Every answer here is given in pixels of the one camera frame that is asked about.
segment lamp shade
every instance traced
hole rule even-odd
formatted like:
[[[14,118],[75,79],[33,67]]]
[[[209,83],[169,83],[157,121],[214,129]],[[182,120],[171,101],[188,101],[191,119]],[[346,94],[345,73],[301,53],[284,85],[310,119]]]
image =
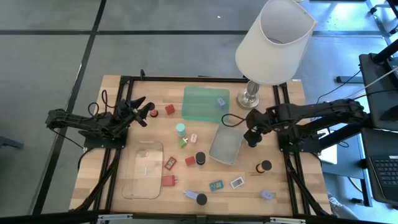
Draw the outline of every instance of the lamp shade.
[[[278,85],[290,80],[316,24],[293,0],[268,0],[236,50],[236,65],[258,84]]]

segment red small box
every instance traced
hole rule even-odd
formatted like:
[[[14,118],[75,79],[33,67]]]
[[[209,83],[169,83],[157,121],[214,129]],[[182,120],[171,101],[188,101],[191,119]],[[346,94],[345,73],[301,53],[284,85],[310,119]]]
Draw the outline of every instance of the red small box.
[[[167,115],[170,115],[170,114],[172,114],[172,113],[174,113],[174,105],[167,105],[166,107],[165,107],[165,109],[166,109],[166,113],[167,113]]]
[[[170,157],[170,159],[166,162],[166,164],[164,165],[164,167],[168,170],[171,170],[172,167],[174,166],[174,164],[177,162],[176,159],[174,159],[173,157]]]
[[[163,176],[162,177],[162,185],[163,186],[174,186],[175,185],[174,175]]]
[[[185,159],[185,163],[187,164],[187,166],[189,166],[189,165],[196,163],[196,161],[195,161],[195,158],[193,156],[191,156],[191,157]]]

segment blue small box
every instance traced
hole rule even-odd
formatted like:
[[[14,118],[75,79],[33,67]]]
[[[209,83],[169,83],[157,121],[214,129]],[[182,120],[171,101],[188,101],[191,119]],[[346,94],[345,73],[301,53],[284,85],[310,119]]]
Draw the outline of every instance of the blue small box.
[[[221,97],[217,99],[218,108],[223,110],[225,108],[225,101]]]
[[[215,191],[222,189],[224,187],[223,181],[222,180],[217,180],[212,183],[210,183],[210,190]]]
[[[270,192],[266,191],[266,190],[263,190],[261,192],[261,197],[263,197],[264,199],[268,199],[268,200],[274,199],[274,195],[271,194]]]

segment white cable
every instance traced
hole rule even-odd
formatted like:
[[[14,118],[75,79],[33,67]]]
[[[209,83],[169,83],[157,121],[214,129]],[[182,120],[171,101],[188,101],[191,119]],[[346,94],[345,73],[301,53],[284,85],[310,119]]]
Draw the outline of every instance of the white cable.
[[[379,81],[380,79],[382,79],[382,78],[384,78],[384,77],[390,75],[392,72],[396,71],[397,69],[398,69],[398,67],[394,68],[393,70],[391,70],[390,72],[387,72],[386,74],[382,75],[380,78],[378,78],[377,80],[374,80],[373,82],[371,82],[370,84],[368,84],[368,85],[365,86],[364,88],[362,88],[362,89],[356,91],[355,93],[353,93],[353,94],[351,94],[351,95],[349,95],[349,96],[344,97],[343,99],[347,99],[347,98],[349,98],[349,97],[351,97],[351,96],[353,96],[353,95],[355,95],[355,94],[357,94],[357,93],[363,91],[363,90],[366,89],[367,87],[369,87],[369,86],[375,84],[375,83],[376,83],[377,81]]]

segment lamp base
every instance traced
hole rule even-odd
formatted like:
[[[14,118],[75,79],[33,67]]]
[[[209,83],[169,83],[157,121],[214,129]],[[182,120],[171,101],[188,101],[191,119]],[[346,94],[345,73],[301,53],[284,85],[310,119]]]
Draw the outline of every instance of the lamp base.
[[[248,90],[244,89],[238,93],[236,96],[236,101],[238,105],[246,110],[255,108],[260,102],[260,95],[255,93],[254,95],[249,95]]]

